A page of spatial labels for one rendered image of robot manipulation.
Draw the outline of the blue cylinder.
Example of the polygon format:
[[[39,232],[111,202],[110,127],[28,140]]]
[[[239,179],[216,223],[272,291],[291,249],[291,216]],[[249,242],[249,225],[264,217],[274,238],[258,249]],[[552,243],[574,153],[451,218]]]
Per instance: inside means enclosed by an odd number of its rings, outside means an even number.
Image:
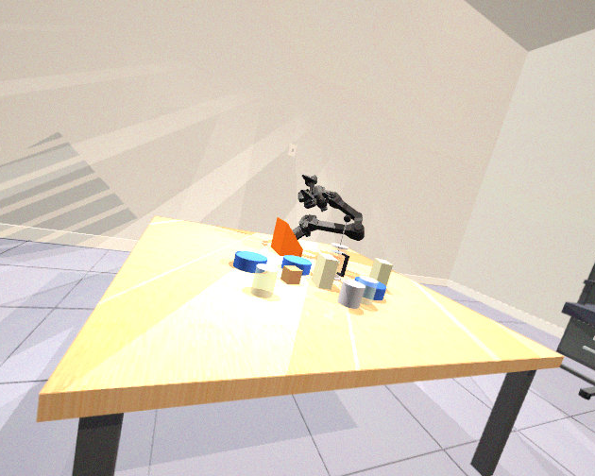
[[[359,277],[355,278],[355,281],[358,281]],[[384,294],[386,291],[386,286],[380,282],[378,282],[377,289],[374,295],[373,300],[383,300]]]
[[[284,265],[296,266],[297,268],[302,270],[301,276],[307,276],[310,274],[312,262],[298,256],[285,255],[282,259],[281,269],[283,269]]]
[[[267,264],[267,258],[251,251],[236,251],[233,266],[241,271],[255,273],[257,264]]]

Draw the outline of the grey cylinder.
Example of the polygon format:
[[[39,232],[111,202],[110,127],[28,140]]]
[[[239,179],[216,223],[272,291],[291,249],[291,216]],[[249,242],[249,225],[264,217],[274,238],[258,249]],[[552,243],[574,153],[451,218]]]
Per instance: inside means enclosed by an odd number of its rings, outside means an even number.
[[[338,302],[351,309],[359,309],[365,286],[356,280],[343,280]]]

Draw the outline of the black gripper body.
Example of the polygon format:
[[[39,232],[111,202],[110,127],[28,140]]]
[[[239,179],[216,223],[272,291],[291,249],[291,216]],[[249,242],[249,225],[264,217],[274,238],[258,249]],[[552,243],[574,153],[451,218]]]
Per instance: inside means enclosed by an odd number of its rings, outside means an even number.
[[[314,196],[314,201],[304,204],[304,207],[306,209],[310,209],[312,207],[315,207],[316,204],[320,203],[323,199],[322,193],[318,192],[318,188],[315,188],[315,185],[317,184],[317,176],[315,176],[314,181],[307,183],[306,185],[310,187],[310,191],[308,191],[309,194],[311,194],[312,196]]]

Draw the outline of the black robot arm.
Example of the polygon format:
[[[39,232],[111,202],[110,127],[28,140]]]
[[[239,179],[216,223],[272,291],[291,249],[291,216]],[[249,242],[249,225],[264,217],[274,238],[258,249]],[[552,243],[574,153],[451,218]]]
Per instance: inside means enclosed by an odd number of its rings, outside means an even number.
[[[343,224],[321,221],[316,218],[316,215],[306,214],[301,217],[299,226],[292,230],[297,239],[300,239],[304,235],[306,237],[311,236],[311,231],[314,230],[324,230],[343,234],[344,229],[344,234],[350,239],[356,241],[361,241],[364,239],[365,227],[362,225],[363,215],[350,207],[349,204],[344,202],[341,196],[336,192],[325,190],[325,187],[320,185],[316,185],[315,188],[318,188],[318,192],[321,192],[323,196],[322,201],[316,204],[316,206],[321,209],[322,212],[328,209],[327,204],[329,203],[331,207],[339,209],[344,214],[349,215],[354,223],[346,225],[345,228],[345,225]]]

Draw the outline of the white cube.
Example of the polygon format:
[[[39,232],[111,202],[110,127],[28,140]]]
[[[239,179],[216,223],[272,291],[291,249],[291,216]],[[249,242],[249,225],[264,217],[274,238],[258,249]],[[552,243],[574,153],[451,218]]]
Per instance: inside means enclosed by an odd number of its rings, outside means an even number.
[[[312,277],[312,281],[318,288],[332,289],[338,263],[339,261],[332,255],[318,252]]]
[[[387,286],[392,267],[386,260],[375,258],[369,277]]]

